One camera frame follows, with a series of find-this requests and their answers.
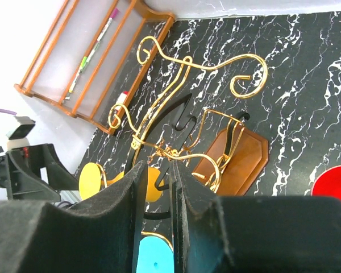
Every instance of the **yellow circle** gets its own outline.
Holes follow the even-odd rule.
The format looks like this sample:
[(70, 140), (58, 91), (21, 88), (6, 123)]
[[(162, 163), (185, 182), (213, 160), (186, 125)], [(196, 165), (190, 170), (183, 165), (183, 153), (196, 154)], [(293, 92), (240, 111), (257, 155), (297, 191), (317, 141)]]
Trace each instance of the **yellow circle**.
[(84, 166), (78, 187), (82, 200), (86, 200), (100, 191), (101, 171), (95, 163), (88, 163)]
[[(155, 202), (161, 196), (161, 191), (158, 191), (155, 187), (155, 181), (160, 175), (160, 171), (156, 168), (149, 167), (148, 168), (148, 188), (147, 188), (147, 197), (145, 198), (146, 202)], [(114, 184), (116, 181), (120, 180), (124, 177), (124, 172), (119, 173), (114, 179), (109, 180), (108, 185)], [(164, 180), (160, 182), (160, 186), (164, 185)]]

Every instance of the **black and white marble surface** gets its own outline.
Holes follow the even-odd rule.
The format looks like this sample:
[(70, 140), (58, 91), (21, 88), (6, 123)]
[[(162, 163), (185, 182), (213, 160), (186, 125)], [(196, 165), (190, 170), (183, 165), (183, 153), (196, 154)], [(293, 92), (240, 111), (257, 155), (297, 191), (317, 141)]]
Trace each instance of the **black and white marble surface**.
[[(251, 119), (246, 126), (269, 140), (269, 163), (247, 195), (309, 195), (323, 171), (341, 164), (341, 12), (180, 21), (171, 28), (163, 50), (179, 59), (190, 55), (194, 63), (207, 66), (243, 53), (255, 53), (267, 62), (267, 83), (252, 98), (236, 99), (229, 89), (234, 75), (253, 75), (253, 81), (239, 83), (240, 92), (258, 83), (261, 68), (250, 60), (213, 72), (192, 68), (178, 93), (193, 93), (189, 110), (196, 116), (207, 108), (227, 114), (248, 111)], [(178, 68), (160, 55), (155, 57), (130, 105), (133, 123), (140, 123)], [(88, 162), (103, 165), (109, 178), (124, 169), (132, 131), (126, 119), (122, 125), (115, 136), (95, 132), (77, 175)], [(226, 121), (212, 116), (205, 126), (207, 134), (196, 152), (207, 150)], [(149, 140), (161, 137), (171, 144), (178, 135), (163, 124)], [(151, 153), (146, 148), (139, 159), (146, 160)], [(160, 163), (155, 159), (152, 166)], [(161, 200), (147, 209), (167, 210), (167, 200)], [(147, 222), (145, 229), (169, 236), (170, 224)]]

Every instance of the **gold wire stand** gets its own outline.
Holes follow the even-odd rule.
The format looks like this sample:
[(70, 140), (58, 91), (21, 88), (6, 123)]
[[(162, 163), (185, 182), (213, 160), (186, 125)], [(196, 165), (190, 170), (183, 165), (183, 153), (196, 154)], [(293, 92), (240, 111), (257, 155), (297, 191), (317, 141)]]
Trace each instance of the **gold wire stand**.
[[(162, 111), (162, 109), (165, 106), (165, 104), (183, 86), (184, 82), (186, 81), (186, 79), (188, 77), (188, 74), (189, 74), (189, 71), (190, 71), (191, 67), (198, 68), (198, 69), (203, 69), (203, 70), (206, 70), (206, 71), (213, 71), (213, 70), (219, 69), (221, 67), (224, 67), (227, 64), (231, 64), (231, 63), (233, 63), (235, 61), (241, 60), (241, 59), (249, 58), (249, 59), (254, 59), (254, 60), (258, 61), (261, 64), (261, 66), (262, 66), (263, 75), (261, 77), (261, 80), (260, 80), (258, 86), (252, 92), (249, 92), (247, 94), (239, 94), (235, 90), (235, 83), (238, 80), (251, 80), (251, 76), (250, 75), (236, 75), (230, 81), (230, 91), (231, 91), (231, 93), (236, 98), (245, 99), (245, 98), (251, 98), (251, 97), (255, 96), (256, 94), (258, 94), (258, 92), (261, 91), (261, 89), (265, 85), (265, 82), (267, 81), (267, 78), (268, 78), (268, 67), (267, 67), (267, 64), (266, 64), (265, 60), (263, 58), (261, 58), (260, 56), (255, 55), (255, 54), (247, 53), (247, 54), (241, 54), (241, 55), (237, 55), (235, 57), (232, 57), (232, 58), (230, 58), (230, 59), (228, 59), (228, 60), (226, 60), (226, 61), (224, 61), (224, 62), (222, 62), (222, 63), (220, 63), (218, 65), (215, 65), (213, 67), (206, 67), (206, 66), (203, 66), (203, 65), (199, 65), (199, 64), (193, 63), (193, 59), (192, 59), (191, 56), (186, 56), (182, 60), (179, 60), (179, 59), (175, 59), (175, 58), (172, 58), (172, 57), (169, 57), (169, 56), (165, 55), (163, 53), (163, 51), (161, 50), (161, 47), (160, 47), (158, 41), (153, 36), (145, 37), (143, 40), (141, 40), (141, 42), (140, 42), (140, 44), (138, 46), (138, 50), (136, 51), (136, 57), (137, 57), (138, 62), (140, 64), (145, 64), (146, 62), (148, 62), (148, 60), (150, 58), (150, 51), (145, 49), (145, 48), (142, 49), (142, 45), (143, 45), (143, 43), (146, 40), (153, 40), (153, 42), (155, 43), (155, 45), (156, 45), (156, 47), (158, 49), (159, 54), (164, 59), (181, 64), (181, 66), (180, 66), (180, 68), (178, 70), (178, 73), (177, 73), (176, 77), (174, 78), (174, 80), (164, 89), (164, 91), (158, 96), (156, 101), (148, 109), (145, 117), (143, 118), (141, 124), (139, 125), (139, 127), (137, 129), (133, 125), (133, 123), (131, 121), (130, 113), (129, 113), (128, 109), (126, 108), (126, 106), (124, 106), (124, 104), (115, 104), (111, 108), (111, 110), (109, 112), (109, 125), (110, 125), (110, 127), (112, 129), (118, 129), (120, 127), (121, 120), (117, 116), (117, 114), (116, 114), (117, 110), (115, 110), (115, 108), (117, 106), (120, 106), (121, 108), (123, 108), (123, 110), (125, 111), (125, 114), (126, 114), (126, 116), (128, 118), (128, 122), (129, 122), (130, 128), (134, 132), (134, 134), (132, 135), (133, 140), (131, 142), (131, 148), (133, 148), (135, 150), (135, 156), (134, 156), (134, 159), (133, 159), (133, 162), (132, 162), (133, 166), (134, 166), (134, 164), (135, 164), (135, 162), (136, 162), (136, 160), (138, 158), (138, 155), (139, 155), (139, 152), (140, 152), (140, 149), (141, 149), (142, 145), (151, 146), (151, 147), (155, 148), (155, 150), (156, 150), (155, 155), (166, 157), (166, 158), (168, 158), (168, 160), (187, 160), (186, 165), (189, 164), (189, 161), (192, 158), (205, 158), (205, 159), (207, 159), (213, 165), (215, 171), (209, 177), (206, 185), (209, 185), (210, 189), (213, 192), (216, 193), (217, 190), (218, 190), (218, 187), (219, 187), (219, 185), (221, 183), (221, 174), (223, 173), (223, 171), (226, 168), (227, 164), (231, 160), (231, 157), (232, 157), (233, 153), (235, 152), (235, 149), (236, 149), (236, 147), (237, 147), (237, 145), (238, 145), (238, 143), (239, 143), (239, 141), (241, 139), (242, 133), (244, 131), (244, 124), (241, 121), (239, 121), (238, 119), (235, 119), (234, 117), (232, 117), (230, 115), (226, 115), (224, 113), (221, 113), (219, 111), (207, 109), (207, 110), (205, 110), (205, 112), (203, 114), (202, 121), (201, 121), (201, 127), (199, 128), (196, 140), (190, 146), (184, 146), (184, 148), (181, 151), (177, 151), (175, 149), (172, 149), (171, 146), (168, 146), (166, 148), (162, 148), (161, 147), (162, 145), (148, 143), (148, 142), (145, 142), (144, 140), (145, 140), (145, 138), (146, 138), (146, 136), (148, 134), (148, 131), (149, 131), (151, 125), (153, 124), (154, 120), (159, 115), (159, 113)], [(143, 51), (147, 55), (147, 57), (143, 61), (140, 59), (140, 51)], [(180, 76), (182, 75), (184, 66), (187, 66), (187, 68), (186, 68), (186, 71), (185, 71), (185, 73), (183, 75), (183, 78), (182, 78), (182, 80), (180, 81), (180, 83), (178, 85), (174, 86), (176, 84), (176, 82), (180, 79)], [(166, 94), (173, 88), (173, 86), (174, 86), (174, 89), (166, 96)], [(201, 131), (202, 131), (202, 128), (203, 128), (203, 124), (205, 122), (205, 119), (206, 119), (206, 116), (207, 116), (208, 113), (215, 113), (215, 114), (219, 114), (219, 115), (221, 115), (223, 117), (228, 118), (229, 119), (228, 125), (230, 125), (230, 123), (232, 121), (236, 122), (236, 125), (234, 126), (234, 129), (232, 131), (232, 138), (233, 139), (234, 139), (234, 134), (235, 134), (236, 127), (237, 126), (241, 126), (242, 127), (241, 130), (240, 130), (239, 136), (238, 136), (238, 138), (237, 138), (237, 140), (236, 140), (236, 142), (234, 144), (234, 147), (232, 149), (230, 149), (230, 153), (228, 155), (223, 154), (216, 161), (214, 159), (212, 159), (211, 157), (209, 157), (208, 155), (205, 155), (205, 154), (192, 154), (191, 151), (190, 151), (190, 149), (192, 147), (194, 147), (199, 142), (199, 139), (200, 139), (200, 136), (201, 136)], [(202, 177), (202, 175), (200, 175), (199, 173), (193, 173), (193, 175), (194, 176), (198, 176), (198, 177)]]

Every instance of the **cyan disc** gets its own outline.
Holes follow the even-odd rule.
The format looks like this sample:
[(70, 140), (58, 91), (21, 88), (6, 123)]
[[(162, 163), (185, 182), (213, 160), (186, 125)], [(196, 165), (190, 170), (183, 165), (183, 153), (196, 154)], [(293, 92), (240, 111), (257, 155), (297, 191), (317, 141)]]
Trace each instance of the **cyan disc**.
[(164, 240), (147, 236), (140, 241), (136, 273), (174, 273), (173, 252)]

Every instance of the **curled gold wire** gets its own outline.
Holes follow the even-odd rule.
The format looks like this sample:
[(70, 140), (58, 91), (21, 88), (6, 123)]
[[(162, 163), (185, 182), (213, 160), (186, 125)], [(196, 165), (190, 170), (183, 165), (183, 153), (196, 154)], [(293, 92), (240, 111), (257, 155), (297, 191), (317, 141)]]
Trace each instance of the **curled gold wire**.
[(159, 147), (158, 145), (152, 144), (152, 143), (148, 143), (145, 141), (142, 141), (141, 139), (139, 139), (136, 135), (133, 135), (133, 141), (135, 140), (136, 142), (141, 143), (142, 145), (146, 145), (146, 146), (150, 146), (155, 148), (158, 152), (161, 153), (162, 156), (166, 156), (168, 159), (173, 159), (173, 160), (186, 160), (186, 159), (191, 159), (191, 158), (205, 158), (207, 159), (214, 167), (215, 169), (215, 180), (213, 182), (213, 185), (220, 185), (221, 183), (221, 175), (220, 175), (220, 170), (218, 168), (217, 163), (215, 162), (215, 160), (213, 160), (210, 156), (205, 155), (205, 154), (190, 154), (190, 155), (182, 155), (180, 156), (179, 153), (177, 152), (177, 150), (171, 150), (170, 152)]
[(216, 111), (216, 110), (213, 110), (213, 109), (206, 109), (206, 110), (203, 112), (203, 116), (202, 116), (202, 119), (201, 119), (201, 125), (200, 125), (200, 127), (199, 127), (197, 137), (196, 137), (196, 139), (194, 140), (194, 142), (193, 142), (191, 145), (185, 147), (187, 150), (193, 148), (193, 147), (196, 146), (197, 143), (199, 142), (199, 140), (200, 140), (200, 138), (201, 138), (201, 132), (202, 132), (203, 126), (204, 126), (204, 124), (205, 124), (205, 119), (206, 119), (206, 116), (207, 116), (208, 113), (215, 113), (215, 114), (219, 114), (219, 115), (221, 115), (221, 116), (223, 116), (223, 117), (225, 117), (225, 118), (229, 118), (229, 119), (230, 119), (229, 124), (230, 124), (231, 121), (235, 121), (236, 123), (238, 123), (238, 124), (244, 126), (244, 124), (243, 124), (240, 120), (234, 118), (234, 117), (231, 116), (231, 115), (227, 115), (227, 114), (225, 114), (225, 113), (223, 113), (223, 112), (219, 112), (219, 111)]
[(134, 132), (136, 132), (136, 128), (134, 127), (134, 125), (132, 124), (132, 121), (131, 121), (129, 110), (127, 109), (127, 107), (124, 104), (115, 104), (114, 106), (111, 107), (110, 112), (109, 112), (109, 117), (108, 117), (108, 122), (109, 122), (110, 128), (118, 129), (121, 126), (121, 119), (119, 118), (117, 113), (114, 113), (114, 118), (117, 121), (116, 125), (113, 125), (113, 122), (112, 122), (112, 119), (111, 119), (111, 117), (113, 116), (113, 112), (114, 112), (114, 110), (115, 110), (115, 108), (117, 106), (120, 106), (122, 109), (124, 109), (126, 117), (128, 119), (129, 125), (130, 125), (130, 128)]
[[(146, 40), (149, 40), (151, 39), (158, 51), (159, 51), (159, 54), (165, 58), (166, 60), (169, 60), (169, 61), (174, 61), (175, 63), (179, 63), (179, 64), (183, 64), (183, 65), (188, 65), (189, 67), (195, 67), (195, 68), (198, 68), (198, 69), (203, 69), (203, 70), (207, 70), (207, 71), (212, 71), (212, 70), (216, 70), (216, 69), (219, 69), (221, 67), (224, 67), (225, 65), (227, 64), (231, 64), (235, 61), (238, 61), (238, 60), (241, 60), (241, 59), (246, 59), (246, 58), (251, 58), (251, 59), (255, 59), (257, 60), (261, 66), (263, 67), (263, 76), (261, 77), (261, 81), (260, 83), (258, 84), (258, 86), (255, 88), (254, 91), (250, 92), (250, 93), (247, 93), (247, 94), (239, 94), (236, 90), (235, 90), (235, 83), (238, 81), (238, 80), (250, 80), (251, 79), (251, 76), (249, 75), (236, 75), (234, 76), (231, 81), (230, 81), (230, 91), (231, 93), (236, 97), (236, 98), (250, 98), (250, 97), (253, 97), (254, 95), (258, 94), (259, 91), (261, 91), (261, 89), (264, 87), (266, 81), (267, 81), (267, 78), (268, 78), (268, 66), (265, 62), (265, 60), (263, 58), (261, 58), (260, 56), (256, 55), (256, 54), (251, 54), (251, 53), (246, 53), (246, 54), (241, 54), (241, 55), (237, 55), (235, 57), (232, 57), (218, 65), (215, 65), (213, 67), (206, 67), (204, 65), (199, 65), (199, 64), (194, 64), (192, 62), (189, 62), (189, 61), (185, 61), (184, 59), (183, 60), (179, 60), (179, 59), (175, 59), (175, 58), (172, 58), (172, 57), (169, 57), (167, 56), (166, 54), (163, 53), (163, 51), (161, 50), (161, 47), (160, 47), (160, 44), (158, 43), (157, 39), (153, 36), (147, 36), (145, 37), (143, 40), (141, 40), (139, 46), (138, 46), (138, 50), (136, 51), (136, 58), (138, 59), (138, 62), (140, 64), (145, 64), (149, 59), (150, 59), (150, 51), (143, 48), (142, 49), (142, 45), (144, 44), (144, 42)], [(145, 60), (141, 60), (140, 59), (140, 50), (142, 49), (142, 51), (147, 55), (147, 57), (145, 58)]]
[[(165, 140), (164, 140), (164, 138), (162, 137), (161, 140), (160, 140), (160, 142), (157, 143), (156, 145), (158, 145), (159, 147), (161, 147), (161, 146), (164, 145), (164, 143), (165, 143)], [(153, 162), (154, 156), (156, 156), (156, 154), (157, 154), (157, 152), (154, 152), (154, 153), (152, 153), (151, 155), (148, 155), (148, 161), (147, 161), (148, 164), (151, 164), (151, 163)]]
[(103, 167), (100, 165), (100, 164), (98, 164), (98, 163), (95, 163), (96, 164), (96, 166), (100, 169), (100, 171), (101, 171), (101, 174), (102, 174), (102, 179), (103, 179), (103, 184), (104, 184), (104, 186), (105, 186), (105, 188), (108, 186), (108, 184), (107, 184), (107, 179), (106, 179), (106, 172), (105, 172), (105, 170), (103, 169)]
[[(186, 56), (182, 60), (179, 60), (179, 59), (175, 59), (175, 58), (172, 58), (172, 57), (169, 57), (169, 56), (165, 55), (163, 53), (163, 51), (161, 50), (161, 47), (160, 47), (158, 41), (156, 40), (156, 38), (154, 38), (152, 36), (145, 37), (143, 40), (141, 40), (141, 42), (140, 42), (140, 44), (138, 46), (138, 50), (136, 52), (136, 57), (137, 57), (138, 62), (140, 64), (145, 64), (150, 59), (150, 55), (151, 55), (150, 51), (145, 49), (145, 48), (142, 49), (142, 46), (143, 46), (144, 42), (146, 40), (148, 40), (148, 39), (151, 39), (155, 43), (155, 46), (157, 47), (157, 49), (159, 51), (159, 54), (163, 58), (165, 58), (165, 59), (167, 59), (169, 61), (174, 61), (175, 63), (181, 64), (180, 68), (178, 70), (178, 73), (177, 73), (176, 77), (174, 78), (174, 80), (163, 90), (163, 92), (161, 92), (161, 94), (157, 97), (157, 99), (152, 104), (152, 106), (148, 109), (148, 111), (147, 111), (145, 117), (143, 118), (143, 120), (141, 121), (141, 124), (139, 125), (138, 129), (136, 129), (135, 126), (133, 125), (133, 123), (131, 121), (131, 117), (130, 117), (129, 111), (128, 111), (127, 107), (124, 104), (115, 104), (111, 108), (111, 110), (109, 112), (109, 125), (110, 125), (110, 127), (112, 129), (118, 129), (120, 127), (120, 125), (121, 125), (120, 117), (117, 115), (117, 111), (114, 112), (114, 110), (115, 110), (115, 108), (117, 106), (120, 106), (121, 108), (123, 108), (124, 111), (125, 111), (125, 114), (126, 114), (126, 116), (128, 118), (128, 122), (129, 122), (130, 128), (134, 132), (134, 135), (132, 136), (133, 137), (133, 141), (131, 143), (131, 147), (135, 150), (135, 155), (134, 155), (134, 158), (133, 158), (133, 161), (132, 161), (132, 165), (133, 166), (134, 166), (134, 164), (135, 164), (135, 162), (136, 162), (136, 160), (138, 158), (138, 155), (139, 155), (139, 152), (140, 152), (140, 148), (141, 148), (142, 145), (151, 146), (151, 147), (156, 149), (156, 152), (152, 156), (150, 156), (151, 160), (152, 160), (154, 155), (160, 155), (160, 156), (166, 156), (168, 159), (173, 159), (173, 160), (187, 160), (186, 165), (188, 165), (191, 158), (197, 158), (197, 157), (198, 158), (199, 157), (206, 158), (213, 165), (213, 167), (215, 168), (215, 172), (213, 172), (211, 174), (211, 176), (208, 179), (206, 185), (210, 184), (210, 189), (212, 191), (216, 192), (218, 187), (219, 187), (219, 185), (220, 185), (220, 183), (221, 183), (220, 173), (223, 173), (224, 169), (226, 168), (226, 165), (231, 160), (231, 157), (234, 154), (235, 149), (236, 149), (236, 147), (237, 147), (237, 145), (238, 145), (238, 143), (240, 141), (240, 138), (242, 136), (242, 133), (244, 131), (244, 125), (243, 125), (243, 123), (241, 121), (235, 119), (234, 117), (232, 117), (230, 115), (226, 115), (224, 113), (221, 113), (221, 112), (218, 112), (218, 111), (215, 111), (215, 110), (207, 109), (204, 112), (204, 114), (203, 114), (202, 121), (201, 121), (201, 127), (199, 129), (199, 132), (198, 132), (198, 135), (197, 135), (195, 141), (190, 146), (184, 146), (183, 149), (181, 151), (179, 151), (179, 152), (177, 150), (173, 150), (171, 147), (166, 147), (165, 149), (163, 149), (163, 148), (161, 148), (161, 145), (147, 143), (144, 140), (145, 140), (145, 138), (146, 138), (146, 136), (148, 134), (148, 131), (149, 131), (151, 125), (153, 124), (154, 120), (159, 115), (161, 110), (164, 108), (165, 104), (183, 86), (184, 82), (186, 81), (186, 79), (188, 77), (188, 74), (189, 74), (189, 71), (190, 71), (191, 67), (195, 67), (195, 68), (198, 68), (198, 69), (203, 69), (203, 70), (206, 70), (206, 71), (212, 71), (212, 70), (216, 70), (216, 69), (219, 69), (221, 67), (224, 67), (227, 64), (231, 64), (231, 63), (233, 63), (233, 62), (235, 62), (237, 60), (241, 60), (241, 59), (251, 58), (251, 59), (257, 60), (261, 64), (261, 66), (263, 68), (263, 75), (261, 77), (261, 80), (260, 80), (258, 86), (252, 92), (249, 92), (247, 94), (239, 94), (235, 90), (235, 83), (238, 80), (250, 80), (251, 76), (248, 76), (248, 75), (236, 75), (230, 81), (230, 90), (231, 90), (231, 93), (235, 97), (237, 97), (237, 98), (250, 98), (250, 97), (256, 95), (259, 91), (261, 91), (261, 89), (265, 85), (265, 82), (266, 82), (267, 77), (268, 77), (268, 67), (267, 67), (267, 64), (266, 64), (265, 60), (263, 58), (259, 57), (258, 55), (247, 53), (247, 54), (242, 54), (242, 55), (238, 55), (238, 56), (232, 57), (232, 58), (230, 58), (230, 59), (228, 59), (228, 60), (226, 60), (226, 61), (224, 61), (224, 62), (222, 62), (222, 63), (220, 63), (218, 65), (215, 65), (213, 67), (206, 67), (206, 66), (203, 66), (203, 65), (194, 64), (193, 63), (193, 59), (192, 59), (191, 56)], [(143, 51), (146, 54), (145, 60), (141, 60), (141, 58), (140, 58), (140, 51)], [(173, 88), (173, 86), (176, 84), (176, 82), (180, 79), (180, 76), (181, 76), (181, 74), (183, 72), (183, 69), (184, 69), (185, 65), (187, 66), (187, 69), (186, 69), (186, 71), (184, 73), (184, 76), (183, 76), (182, 80), (180, 81), (180, 83), (177, 86), (174, 87), (173, 91), (170, 92), (167, 95), (167, 97), (165, 97), (165, 95), (170, 91), (171, 88)], [(240, 131), (239, 137), (237, 138), (237, 140), (235, 142), (235, 145), (234, 145), (233, 149), (230, 149), (230, 152), (229, 152), (228, 155), (223, 154), (217, 160), (217, 162), (215, 162), (215, 160), (213, 160), (208, 155), (205, 155), (205, 154), (191, 154), (190, 153), (190, 149), (192, 147), (194, 147), (199, 142), (199, 139), (200, 139), (200, 136), (201, 136), (201, 131), (202, 131), (202, 128), (203, 128), (203, 124), (205, 122), (206, 114), (208, 112), (220, 114), (220, 115), (230, 119), (229, 123), (228, 123), (228, 126), (227, 126), (227, 134), (228, 134), (228, 130), (229, 130), (231, 122), (235, 121), (237, 124), (234, 126), (233, 131), (232, 131), (232, 136), (233, 137), (234, 137), (234, 134), (235, 134), (236, 127), (239, 126), (239, 125), (243, 126), (243, 128)], [(112, 116), (114, 116), (114, 118), (116, 120), (116, 124), (115, 125), (113, 125), (113, 121), (111, 119)], [(194, 173), (194, 175), (198, 176), (198, 177), (204, 177), (204, 176), (202, 176), (202, 175), (200, 175), (198, 173)]]
[(206, 177), (204, 175), (202, 175), (202, 174), (200, 174), (198, 172), (193, 172), (192, 175), (195, 176), (195, 177), (199, 177), (201, 179), (206, 179)]

